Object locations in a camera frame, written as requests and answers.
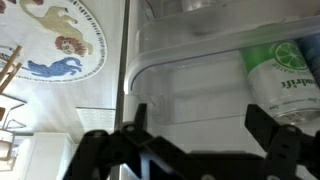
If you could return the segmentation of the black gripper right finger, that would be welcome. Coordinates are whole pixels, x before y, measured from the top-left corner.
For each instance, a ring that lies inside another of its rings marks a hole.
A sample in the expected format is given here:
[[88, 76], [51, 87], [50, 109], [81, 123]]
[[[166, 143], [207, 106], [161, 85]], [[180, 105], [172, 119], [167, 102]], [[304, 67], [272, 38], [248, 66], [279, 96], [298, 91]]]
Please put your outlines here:
[[271, 145], [279, 124], [256, 104], [247, 106], [245, 127], [260, 147], [267, 151]]

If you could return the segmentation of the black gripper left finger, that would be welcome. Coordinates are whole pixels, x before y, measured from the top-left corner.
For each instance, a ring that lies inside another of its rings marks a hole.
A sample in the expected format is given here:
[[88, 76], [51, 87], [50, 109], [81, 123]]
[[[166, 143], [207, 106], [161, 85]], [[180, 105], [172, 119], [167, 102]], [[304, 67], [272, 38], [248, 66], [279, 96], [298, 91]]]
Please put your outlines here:
[[134, 123], [137, 128], [145, 130], [147, 127], [147, 105], [145, 103], [141, 103], [138, 105]]

